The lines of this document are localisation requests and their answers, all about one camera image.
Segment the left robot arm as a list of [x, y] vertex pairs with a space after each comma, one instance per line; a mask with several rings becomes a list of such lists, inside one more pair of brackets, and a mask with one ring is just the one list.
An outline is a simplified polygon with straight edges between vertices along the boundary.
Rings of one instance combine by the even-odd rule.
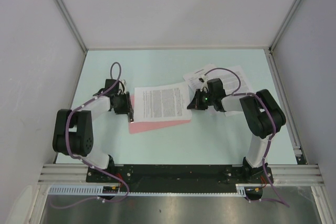
[[105, 182], [115, 178], [114, 160], [94, 146], [93, 121], [113, 111], [116, 115], [126, 114], [134, 122], [134, 110], [125, 80], [106, 79], [104, 88], [93, 95], [88, 103], [78, 110], [61, 109], [57, 112], [53, 135], [53, 150], [88, 163], [98, 169], [98, 176]]

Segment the pink clipboard folder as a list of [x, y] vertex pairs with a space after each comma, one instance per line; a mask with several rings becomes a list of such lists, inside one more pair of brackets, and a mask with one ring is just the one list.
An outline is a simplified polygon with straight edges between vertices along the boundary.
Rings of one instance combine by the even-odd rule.
[[187, 124], [190, 122], [191, 120], [163, 121], [163, 122], [133, 122], [133, 123], [129, 123], [129, 133], [138, 134], [138, 133], [163, 129], [166, 127]]

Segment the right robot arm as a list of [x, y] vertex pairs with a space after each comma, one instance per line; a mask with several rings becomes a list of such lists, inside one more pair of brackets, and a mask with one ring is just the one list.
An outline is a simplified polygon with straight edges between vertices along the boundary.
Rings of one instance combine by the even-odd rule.
[[210, 106], [217, 112], [243, 112], [245, 116], [252, 137], [238, 176], [249, 183], [272, 182], [266, 158], [272, 139], [285, 125], [286, 117], [270, 91], [262, 89], [256, 93], [228, 95], [219, 78], [211, 79], [195, 91], [187, 109], [204, 111]]

